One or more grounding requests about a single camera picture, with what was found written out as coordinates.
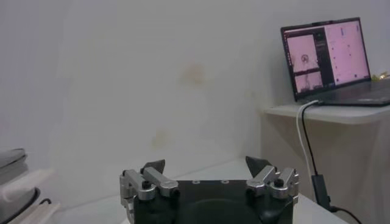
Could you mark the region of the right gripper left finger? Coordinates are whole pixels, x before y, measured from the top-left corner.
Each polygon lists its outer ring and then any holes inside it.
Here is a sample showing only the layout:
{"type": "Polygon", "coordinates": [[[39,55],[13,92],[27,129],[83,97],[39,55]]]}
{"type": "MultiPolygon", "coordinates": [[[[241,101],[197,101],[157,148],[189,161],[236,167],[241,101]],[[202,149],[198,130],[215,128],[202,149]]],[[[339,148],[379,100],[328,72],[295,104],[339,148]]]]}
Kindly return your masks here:
{"type": "Polygon", "coordinates": [[[123,170],[119,176],[120,197],[124,201],[138,198],[141,201],[153,200],[157,194],[166,198],[179,197],[179,182],[163,175],[165,160],[146,163],[139,172],[123,170]]]}

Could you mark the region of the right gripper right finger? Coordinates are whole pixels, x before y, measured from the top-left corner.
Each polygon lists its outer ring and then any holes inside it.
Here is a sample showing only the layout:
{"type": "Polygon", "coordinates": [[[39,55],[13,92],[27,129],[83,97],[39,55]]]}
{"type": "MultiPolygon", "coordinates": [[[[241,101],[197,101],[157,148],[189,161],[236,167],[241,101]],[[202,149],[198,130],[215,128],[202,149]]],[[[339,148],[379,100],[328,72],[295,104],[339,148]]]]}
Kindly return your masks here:
{"type": "Polygon", "coordinates": [[[252,178],[246,181],[246,186],[255,197],[270,194],[278,200],[292,199],[299,201],[299,174],[296,169],[287,167],[278,170],[266,159],[246,156],[245,161],[252,178]]]}

